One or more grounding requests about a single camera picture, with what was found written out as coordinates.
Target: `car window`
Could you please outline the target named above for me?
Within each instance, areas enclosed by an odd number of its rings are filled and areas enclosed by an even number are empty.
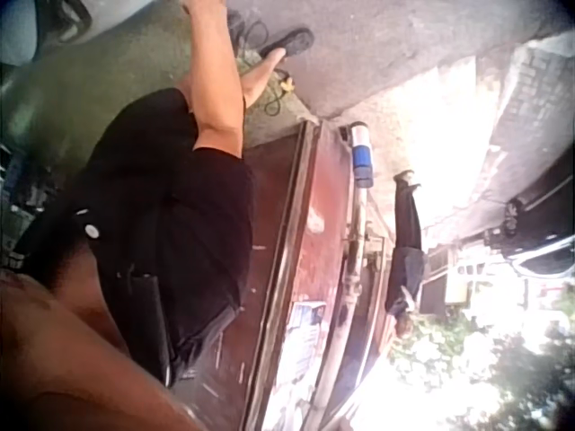
[[[528,259],[521,263],[521,267],[545,276],[566,271],[573,266],[573,259],[573,245],[571,245],[542,256]]]

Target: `pipe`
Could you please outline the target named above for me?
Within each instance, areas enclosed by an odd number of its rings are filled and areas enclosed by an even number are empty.
[[[338,322],[332,333],[330,344],[321,371],[319,382],[309,413],[302,427],[303,431],[317,431],[322,424],[333,387],[341,367],[341,360],[349,338],[351,321],[358,297],[361,295],[360,274],[363,266],[363,254],[366,241],[367,188],[373,186],[371,165],[371,144],[369,130],[363,123],[349,126],[353,146],[353,210],[349,228],[349,252],[343,278],[343,292],[339,310],[334,314]]]

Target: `wheel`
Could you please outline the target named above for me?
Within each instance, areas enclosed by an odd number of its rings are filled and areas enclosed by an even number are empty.
[[[523,209],[523,204],[519,199],[511,199],[505,205],[505,219],[503,221],[503,232],[508,238],[512,238],[518,232],[519,214]]]

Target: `tree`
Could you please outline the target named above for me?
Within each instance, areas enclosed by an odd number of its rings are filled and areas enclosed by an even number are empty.
[[[413,315],[413,332],[396,341],[390,358],[399,375],[426,391],[441,388],[463,372],[464,341],[473,325],[460,308],[447,309],[444,317]]]
[[[439,390],[449,380],[465,375],[469,388],[488,383],[500,395],[500,408],[470,418],[453,416],[447,423],[456,430],[550,429],[558,412],[575,405],[575,293],[566,289],[555,307],[569,319],[571,330],[553,326],[541,351],[527,348],[520,334],[492,338],[493,362],[487,373],[471,375],[466,369],[465,340],[476,329],[458,310],[445,319],[417,317],[414,331],[398,344],[391,358],[399,375],[427,391]]]

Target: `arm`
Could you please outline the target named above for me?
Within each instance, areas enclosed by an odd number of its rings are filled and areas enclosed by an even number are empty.
[[[195,148],[242,156],[243,96],[221,0],[186,0],[191,20],[190,99],[198,122]]]
[[[165,388],[34,280],[3,274],[0,300],[0,390],[36,429],[199,431]]]

